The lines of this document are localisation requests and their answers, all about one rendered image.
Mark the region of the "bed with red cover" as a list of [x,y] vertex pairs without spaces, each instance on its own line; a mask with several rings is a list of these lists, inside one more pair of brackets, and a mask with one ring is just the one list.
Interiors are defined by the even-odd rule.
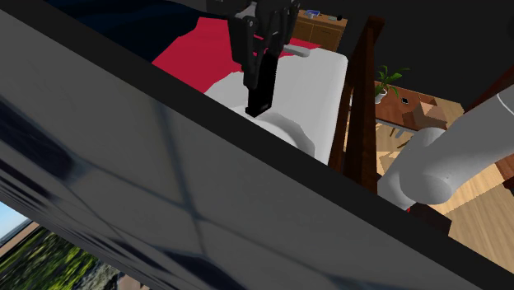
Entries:
[[[270,110],[299,124],[315,144],[314,158],[329,164],[330,156],[343,152],[334,136],[348,60],[314,44],[291,42],[310,49],[310,56],[280,56]],[[247,105],[248,90],[240,65],[231,57],[225,20],[199,18],[191,32],[152,63],[229,109]]]

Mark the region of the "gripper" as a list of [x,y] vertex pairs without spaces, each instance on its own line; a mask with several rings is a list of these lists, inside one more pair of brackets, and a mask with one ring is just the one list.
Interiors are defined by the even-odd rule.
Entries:
[[248,89],[245,112],[257,117],[272,105],[278,55],[275,41],[289,44],[300,0],[249,0],[228,20],[231,56],[244,73]]

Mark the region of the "wooden desk with plant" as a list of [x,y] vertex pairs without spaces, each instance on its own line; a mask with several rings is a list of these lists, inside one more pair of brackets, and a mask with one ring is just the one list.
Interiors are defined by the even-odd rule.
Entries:
[[427,127],[448,129],[464,114],[460,103],[395,86],[406,71],[399,68],[390,72],[381,65],[375,81],[376,90],[382,89],[376,95],[376,121],[397,129],[397,138],[403,132],[416,133]]

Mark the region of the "grey curved object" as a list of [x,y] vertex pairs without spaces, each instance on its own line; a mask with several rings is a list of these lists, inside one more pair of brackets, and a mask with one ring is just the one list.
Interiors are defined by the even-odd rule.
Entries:
[[310,49],[292,45],[292,44],[286,44],[283,46],[283,52],[287,54],[293,54],[302,58],[307,58],[310,56]]

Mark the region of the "white pillow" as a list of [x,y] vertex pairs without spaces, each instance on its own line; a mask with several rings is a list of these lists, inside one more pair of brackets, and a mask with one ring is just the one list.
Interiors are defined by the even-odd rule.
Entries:
[[257,117],[252,117],[245,112],[245,106],[232,107],[232,111],[248,119],[254,124],[281,138],[284,142],[298,148],[307,155],[315,156],[315,144],[305,134],[299,124],[283,115],[267,110]]

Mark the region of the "wooden chest of drawers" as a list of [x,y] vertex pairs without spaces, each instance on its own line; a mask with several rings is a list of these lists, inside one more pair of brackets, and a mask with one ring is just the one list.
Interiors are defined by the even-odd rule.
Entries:
[[317,16],[308,16],[306,10],[300,10],[292,37],[318,44],[323,49],[335,52],[347,24],[348,20],[341,16],[323,13]]

